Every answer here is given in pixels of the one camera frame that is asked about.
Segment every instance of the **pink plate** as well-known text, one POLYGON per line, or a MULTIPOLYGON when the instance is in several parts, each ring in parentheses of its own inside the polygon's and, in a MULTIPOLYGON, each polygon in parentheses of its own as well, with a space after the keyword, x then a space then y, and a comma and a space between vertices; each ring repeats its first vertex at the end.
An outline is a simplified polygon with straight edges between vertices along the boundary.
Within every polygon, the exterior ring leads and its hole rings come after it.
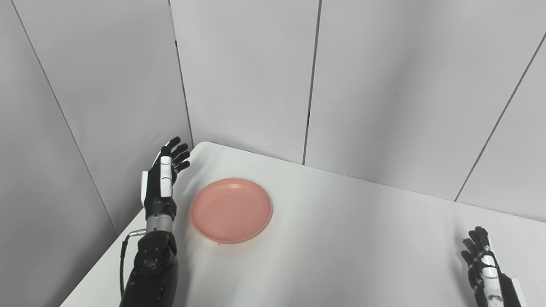
POLYGON ((220 243, 254 238, 268 225, 273 207, 255 182, 226 178, 204 187, 192 201, 189 215, 205 237, 220 243))

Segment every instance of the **white table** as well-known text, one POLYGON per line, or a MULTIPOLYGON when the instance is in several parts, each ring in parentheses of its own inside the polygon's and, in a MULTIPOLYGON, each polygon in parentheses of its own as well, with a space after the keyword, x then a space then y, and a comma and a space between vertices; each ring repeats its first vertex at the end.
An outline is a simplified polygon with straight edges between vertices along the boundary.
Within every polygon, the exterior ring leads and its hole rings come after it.
MULTIPOLYGON (((546 302, 546 223, 212 143, 190 160, 174 187, 175 306, 475 306, 459 252, 476 225, 529 307, 546 302), (202 237, 187 215, 202 187, 228 177, 257 182, 274 206, 260 235, 233 245, 202 237)), ((121 241, 144 227, 141 212, 61 306, 117 307, 121 241)), ((126 281, 136 245, 129 241, 126 281)))

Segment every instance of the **cable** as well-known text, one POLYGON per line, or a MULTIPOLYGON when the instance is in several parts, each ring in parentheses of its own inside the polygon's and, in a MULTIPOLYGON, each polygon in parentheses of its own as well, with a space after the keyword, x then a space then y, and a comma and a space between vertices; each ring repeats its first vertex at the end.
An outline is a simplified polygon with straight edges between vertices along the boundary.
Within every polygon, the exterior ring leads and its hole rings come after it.
POLYGON ((127 251, 127 245, 129 244, 129 238, 130 237, 136 237, 137 235, 144 235, 146 234, 146 229, 139 229, 135 231, 129 232, 129 234, 125 237, 125 240, 121 243, 121 254, 120 254, 120 293, 121 297, 123 297, 123 293, 125 292, 124 286, 125 283, 123 282, 123 264, 125 261, 125 252, 127 251))
POLYGON ((125 237, 125 240, 123 240, 123 242, 121 243, 121 255, 120 255, 120 292, 121 292, 121 297, 123 297, 123 292, 125 291, 124 290, 125 283, 123 282, 123 263, 124 263, 124 260, 125 260, 125 252, 127 251, 127 244, 129 244, 129 238, 130 237, 131 237, 131 235, 128 234, 125 237))

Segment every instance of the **robotic hand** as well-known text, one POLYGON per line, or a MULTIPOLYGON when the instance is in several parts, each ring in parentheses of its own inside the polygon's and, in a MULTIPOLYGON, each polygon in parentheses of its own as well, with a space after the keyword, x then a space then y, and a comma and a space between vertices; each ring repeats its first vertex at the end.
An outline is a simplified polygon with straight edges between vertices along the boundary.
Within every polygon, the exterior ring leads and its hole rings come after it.
POLYGON ((512 279, 501 272, 487 231, 478 226, 468 236, 462 241, 468 250, 461 254, 468 264, 468 281, 478 307, 525 307, 512 279))
MULTIPOLYGON (((142 174, 141 200, 146 211, 145 235, 138 242, 127 288, 121 283, 120 307, 170 307, 178 283, 176 241, 172 234, 176 216, 173 184, 178 172, 189 167, 188 145, 175 137, 161 148, 152 168, 142 174)), ((124 248, 122 246, 122 263, 124 248)))

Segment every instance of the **white wall panel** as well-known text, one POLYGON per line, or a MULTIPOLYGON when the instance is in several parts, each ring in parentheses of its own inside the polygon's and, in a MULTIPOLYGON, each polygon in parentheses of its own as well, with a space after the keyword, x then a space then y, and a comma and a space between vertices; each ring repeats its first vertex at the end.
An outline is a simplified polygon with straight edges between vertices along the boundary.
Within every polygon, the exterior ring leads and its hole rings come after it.
POLYGON ((118 231, 140 172, 172 136, 191 142, 167 0, 15 0, 118 231))
POLYGON ((542 0, 324 0, 306 165, 454 199, 544 16, 542 0))
POLYGON ((0 41, 0 305, 59 306, 116 233, 9 0, 0 41))
POLYGON ((171 0, 195 143, 301 163, 318 0, 171 0))
POLYGON ((546 222, 544 45, 458 200, 546 222))

